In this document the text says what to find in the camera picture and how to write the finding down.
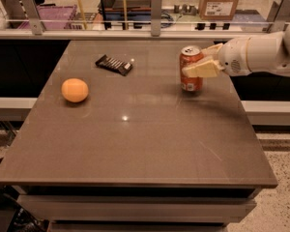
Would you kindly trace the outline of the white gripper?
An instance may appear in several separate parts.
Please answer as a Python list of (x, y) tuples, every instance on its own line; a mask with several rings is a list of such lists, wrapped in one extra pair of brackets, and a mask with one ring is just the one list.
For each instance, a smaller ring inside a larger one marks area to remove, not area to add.
[(184, 76), (217, 77), (224, 70), (230, 76), (246, 76), (251, 74), (247, 66), (248, 38), (235, 38), (225, 44), (218, 43), (203, 48), (201, 52), (205, 58), (189, 64), (182, 69)]

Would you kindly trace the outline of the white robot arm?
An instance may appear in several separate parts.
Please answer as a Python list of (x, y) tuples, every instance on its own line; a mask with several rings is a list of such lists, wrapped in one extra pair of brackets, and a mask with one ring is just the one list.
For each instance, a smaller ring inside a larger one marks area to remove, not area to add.
[(204, 57), (183, 67), (186, 77), (247, 76), (271, 73), (290, 77), (290, 24), (260, 37), (234, 38), (201, 50)]

